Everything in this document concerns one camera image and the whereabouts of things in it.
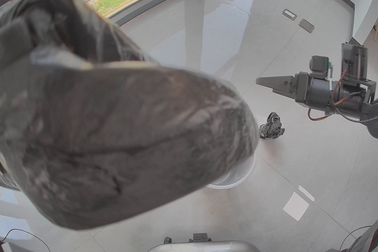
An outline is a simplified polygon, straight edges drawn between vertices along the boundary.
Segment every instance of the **black plastic bag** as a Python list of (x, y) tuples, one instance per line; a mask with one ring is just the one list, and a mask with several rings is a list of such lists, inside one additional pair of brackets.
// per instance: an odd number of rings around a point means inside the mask
[(159, 66), (81, 0), (3, 5), (0, 54), (0, 162), (60, 226), (102, 226), (175, 200), (258, 143), (231, 85)]
[(282, 128), (281, 119), (275, 112), (270, 113), (267, 122), (260, 126), (260, 137), (262, 139), (276, 139), (283, 135), (285, 128)]

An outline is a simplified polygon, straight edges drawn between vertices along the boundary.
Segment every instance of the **tile floor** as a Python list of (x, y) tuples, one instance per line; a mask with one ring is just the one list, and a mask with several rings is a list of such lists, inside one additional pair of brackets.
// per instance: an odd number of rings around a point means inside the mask
[[(297, 19), (283, 16), (283, 9), (298, 14)], [(309, 71), (312, 55), (328, 56), (337, 75), (351, 17), (352, 9), (341, 0), (168, 0), (128, 22), (123, 31), (161, 64), (229, 80), (255, 115), (276, 111), (285, 134), (260, 142), (256, 169), (240, 186), (204, 188), (95, 230), (53, 226), (22, 193), (0, 189), (0, 238), (21, 228), (44, 239), (51, 251), (139, 252), (162, 244), (165, 236), (186, 242), (194, 232), (207, 232), (213, 240), (251, 242), (262, 252), (338, 249), (350, 231), (378, 218), (377, 141), (364, 126), (340, 116), (309, 121), (305, 108), (257, 86), (255, 79)], [(312, 33), (298, 26), (302, 18), (315, 26)], [(373, 34), (366, 46), (368, 76), (378, 80)], [(283, 210), (294, 192), (309, 204), (298, 221)], [(27, 234), (13, 231), (10, 238), (45, 251)], [(354, 239), (350, 236), (343, 247)]]

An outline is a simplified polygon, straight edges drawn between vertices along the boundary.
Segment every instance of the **trash bag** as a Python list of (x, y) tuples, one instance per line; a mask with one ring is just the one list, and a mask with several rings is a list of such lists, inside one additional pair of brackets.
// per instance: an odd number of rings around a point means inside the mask
[(158, 65), (81, 0), (3, 5), (0, 54), (0, 162), (60, 226), (94, 228), (173, 201), (258, 143), (230, 84)]
[(262, 139), (276, 139), (283, 135), (285, 128), (282, 128), (281, 119), (275, 112), (270, 113), (267, 122), (260, 126), (260, 137)]

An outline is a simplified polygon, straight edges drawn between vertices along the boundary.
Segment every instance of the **black cable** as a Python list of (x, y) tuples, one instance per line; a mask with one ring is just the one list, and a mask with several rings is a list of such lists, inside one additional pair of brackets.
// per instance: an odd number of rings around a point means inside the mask
[(43, 243), (45, 244), (45, 246), (47, 247), (47, 249), (49, 250), (49, 252), (51, 252), (51, 251), (50, 251), (50, 248), (48, 247), (48, 245), (46, 245), (46, 243), (45, 243), (43, 240), (41, 240), (38, 236), (36, 236), (36, 235), (34, 235), (34, 234), (31, 234), (30, 232), (25, 231), (25, 230), (22, 230), (22, 229), (16, 229), (16, 228), (14, 228), (14, 229), (10, 229), (10, 230), (8, 231), (8, 233), (6, 234), (6, 236), (3, 238), (2, 241), (4, 241), (4, 240), (7, 238), (7, 236), (9, 235), (9, 233), (11, 233), (11, 231), (13, 231), (13, 230), (23, 231), (23, 232), (26, 232), (26, 233), (28, 233), (28, 234), (30, 234), (30, 235), (32, 235), (32, 236), (38, 238), (41, 242), (43, 242)]
[(378, 119), (378, 116), (376, 116), (376, 117), (373, 117), (369, 120), (363, 120), (363, 121), (352, 120), (352, 119), (348, 118), (347, 116), (345, 116), (343, 113), (341, 113), (341, 111), (337, 108), (337, 106), (335, 106), (335, 108), (336, 108), (336, 111), (338, 112), (339, 115), (341, 115), (343, 118), (345, 118), (345, 119), (347, 119), (348, 121), (351, 121), (351, 122), (366, 123), (366, 122), (370, 122), (370, 121)]
[(348, 238), (349, 235), (351, 235), (354, 231), (357, 231), (357, 230), (360, 230), (360, 229), (364, 229), (364, 228), (368, 228), (368, 227), (371, 227), (371, 225), (370, 225), (370, 226), (361, 227), (361, 228), (358, 228), (358, 229), (353, 230), (352, 232), (350, 232), (350, 233), (347, 235), (347, 237), (345, 237), (345, 239), (343, 240), (343, 242), (341, 243), (340, 251), (341, 251), (341, 247), (343, 246), (345, 240)]

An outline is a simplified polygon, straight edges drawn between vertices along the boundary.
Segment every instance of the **robotic arm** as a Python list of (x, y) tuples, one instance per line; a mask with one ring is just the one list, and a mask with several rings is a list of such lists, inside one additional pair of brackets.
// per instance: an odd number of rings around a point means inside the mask
[[(349, 121), (364, 124), (370, 134), (378, 138), (378, 101), (374, 100), (376, 82), (366, 78), (367, 48), (342, 43), (341, 51), (339, 81), (332, 81), (333, 65), (328, 57), (312, 56), (310, 74), (301, 71), (295, 76), (260, 77), (256, 83), (307, 107), (310, 120), (318, 121), (340, 114)], [(324, 116), (312, 118), (311, 109), (323, 111)]]

